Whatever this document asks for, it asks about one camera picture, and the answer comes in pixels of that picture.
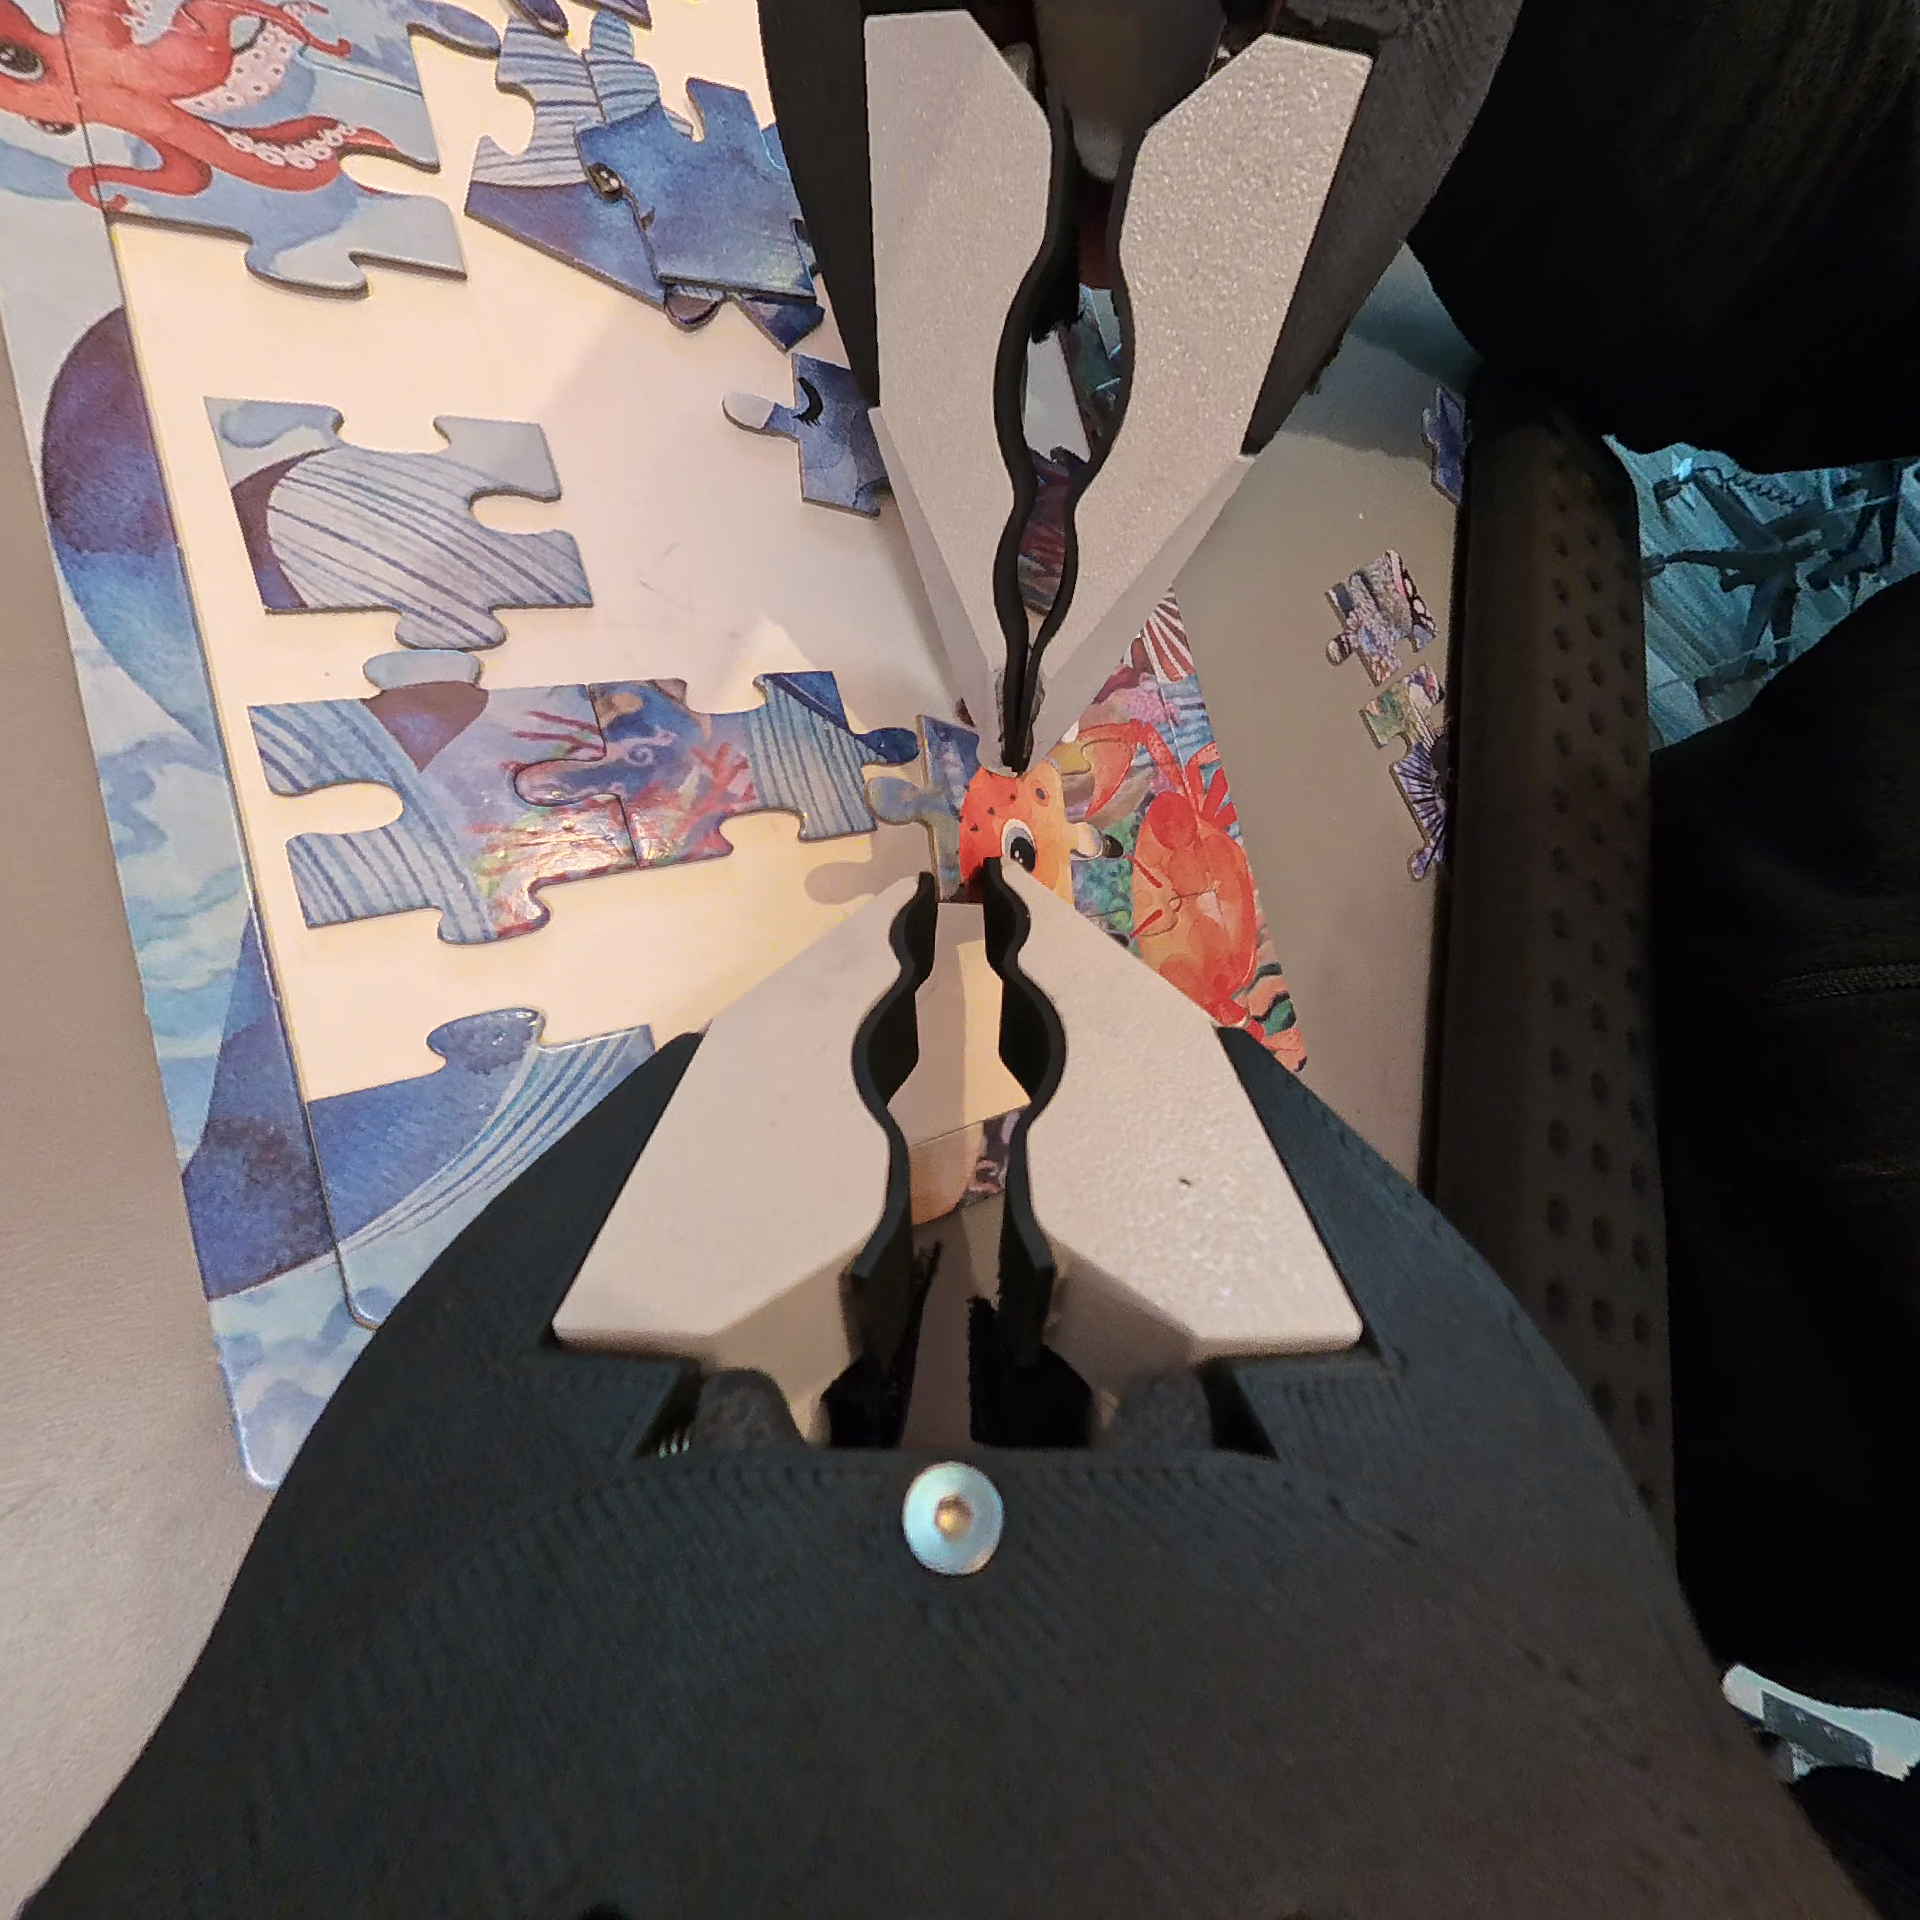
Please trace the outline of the black perforated pad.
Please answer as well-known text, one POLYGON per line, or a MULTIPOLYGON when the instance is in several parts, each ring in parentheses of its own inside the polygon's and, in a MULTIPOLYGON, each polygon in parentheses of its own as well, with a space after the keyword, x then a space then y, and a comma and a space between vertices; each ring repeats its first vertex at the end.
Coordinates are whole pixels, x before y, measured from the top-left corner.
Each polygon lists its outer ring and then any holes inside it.
POLYGON ((1448 711, 1430 1194, 1553 1344, 1671 1544, 1638 511, 1598 437, 1490 371, 1448 711))

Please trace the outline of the blue whale eye puzzle piece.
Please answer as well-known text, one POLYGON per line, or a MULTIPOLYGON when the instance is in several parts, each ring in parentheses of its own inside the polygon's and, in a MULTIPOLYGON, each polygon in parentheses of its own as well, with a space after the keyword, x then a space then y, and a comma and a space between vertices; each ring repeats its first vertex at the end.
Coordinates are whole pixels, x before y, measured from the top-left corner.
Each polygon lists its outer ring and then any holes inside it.
POLYGON ((698 295, 808 300, 814 283, 800 204, 769 155, 751 99, 688 80, 701 133, 681 131, 662 102, 575 134, 592 184, 631 204, 662 285, 698 295))

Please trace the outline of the person's black clothing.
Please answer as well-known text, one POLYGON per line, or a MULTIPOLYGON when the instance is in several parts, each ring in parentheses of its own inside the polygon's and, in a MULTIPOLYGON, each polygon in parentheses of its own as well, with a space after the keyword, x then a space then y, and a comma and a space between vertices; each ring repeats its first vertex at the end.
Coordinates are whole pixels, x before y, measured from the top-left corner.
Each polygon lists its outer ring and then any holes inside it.
POLYGON ((1649 764, 1678 1565, 1721 1660, 1917 1661, 1917 580, 1649 764))

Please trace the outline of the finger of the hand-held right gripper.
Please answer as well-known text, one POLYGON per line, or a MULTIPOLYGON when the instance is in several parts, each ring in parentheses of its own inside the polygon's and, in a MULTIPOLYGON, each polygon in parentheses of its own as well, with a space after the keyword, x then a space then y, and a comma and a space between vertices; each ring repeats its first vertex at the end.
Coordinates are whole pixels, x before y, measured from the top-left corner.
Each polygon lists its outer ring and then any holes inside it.
POLYGON ((1123 405, 1072 507, 1035 754, 1093 703, 1253 464, 1245 429, 1371 67, 1266 35, 1142 133, 1117 240, 1123 405))
POLYGON ((966 11, 865 21, 880 402, 873 432, 976 724, 1000 719, 1000 538, 1023 472, 1017 296, 1049 216, 1049 124, 966 11))

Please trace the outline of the orange pufferfish puzzle piece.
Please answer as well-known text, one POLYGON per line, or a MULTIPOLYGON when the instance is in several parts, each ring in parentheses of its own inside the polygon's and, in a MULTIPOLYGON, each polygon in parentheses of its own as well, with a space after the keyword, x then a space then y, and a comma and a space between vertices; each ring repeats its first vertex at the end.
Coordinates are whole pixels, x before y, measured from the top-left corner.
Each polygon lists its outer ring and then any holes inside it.
POLYGON ((919 719, 926 776, 914 803, 943 899, 968 899, 981 863, 1021 866, 1074 902, 1072 863, 1101 850, 1070 815, 1064 780, 1051 759, 1021 774, 981 771, 970 726, 926 714, 919 719))

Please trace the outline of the black chair base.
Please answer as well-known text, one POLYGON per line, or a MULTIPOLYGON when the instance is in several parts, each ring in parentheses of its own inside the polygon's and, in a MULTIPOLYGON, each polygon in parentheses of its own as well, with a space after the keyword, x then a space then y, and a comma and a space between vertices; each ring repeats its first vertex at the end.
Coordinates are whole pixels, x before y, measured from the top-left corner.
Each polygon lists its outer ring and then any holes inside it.
POLYGON ((1638 500, 1647 714, 1664 746, 1736 715, 1856 606, 1917 570, 1917 461, 1754 472, 1622 453, 1638 500))

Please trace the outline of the whale eyelash puzzle piece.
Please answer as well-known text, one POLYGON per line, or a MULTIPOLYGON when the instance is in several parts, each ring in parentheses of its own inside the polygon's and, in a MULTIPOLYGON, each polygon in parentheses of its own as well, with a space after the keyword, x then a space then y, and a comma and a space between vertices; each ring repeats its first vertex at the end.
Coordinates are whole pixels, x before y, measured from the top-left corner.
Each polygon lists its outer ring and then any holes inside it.
POLYGON ((891 483, 850 367, 792 352, 790 373, 792 405, 731 390, 722 400, 727 419, 754 435, 782 437, 798 446, 800 491, 807 503, 875 516, 880 493, 888 491, 891 483))

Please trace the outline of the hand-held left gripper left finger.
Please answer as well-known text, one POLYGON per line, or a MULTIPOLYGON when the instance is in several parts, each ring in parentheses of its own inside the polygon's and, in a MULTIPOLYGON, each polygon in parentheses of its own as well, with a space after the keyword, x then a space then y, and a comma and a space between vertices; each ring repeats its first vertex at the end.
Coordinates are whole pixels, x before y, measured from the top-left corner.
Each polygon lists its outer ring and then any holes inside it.
POLYGON ((891 884, 707 1023, 560 1341, 754 1368, 833 1444, 897 1443, 927 1271, 888 1098, 919 1063, 934 884, 891 884))

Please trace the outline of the dark blue whale puzzle piece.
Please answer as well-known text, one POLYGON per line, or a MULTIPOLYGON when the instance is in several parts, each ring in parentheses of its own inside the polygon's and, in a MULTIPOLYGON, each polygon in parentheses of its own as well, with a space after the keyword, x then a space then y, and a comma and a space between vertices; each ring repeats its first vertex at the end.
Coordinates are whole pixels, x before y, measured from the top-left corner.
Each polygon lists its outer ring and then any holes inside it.
POLYGON ((521 154, 480 140, 464 208, 485 226, 658 303, 632 210, 589 183, 577 154, 579 131, 658 99, 654 68, 632 54, 632 24, 646 21, 642 4, 600 7, 582 52, 521 19, 504 30, 495 85, 531 106, 534 131, 521 154))

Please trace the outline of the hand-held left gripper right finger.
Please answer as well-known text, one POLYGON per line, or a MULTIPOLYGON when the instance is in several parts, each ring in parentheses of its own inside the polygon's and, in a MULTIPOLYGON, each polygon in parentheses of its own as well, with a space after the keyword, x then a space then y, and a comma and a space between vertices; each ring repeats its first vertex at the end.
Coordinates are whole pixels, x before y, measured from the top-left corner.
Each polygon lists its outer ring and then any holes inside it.
POLYGON ((1026 868, 978 876, 998 1056, 1026 1092, 998 1294, 968 1309, 993 1448, 1263 1448, 1232 1360, 1344 1354, 1359 1314, 1240 1082, 1288 1075, 1026 868))

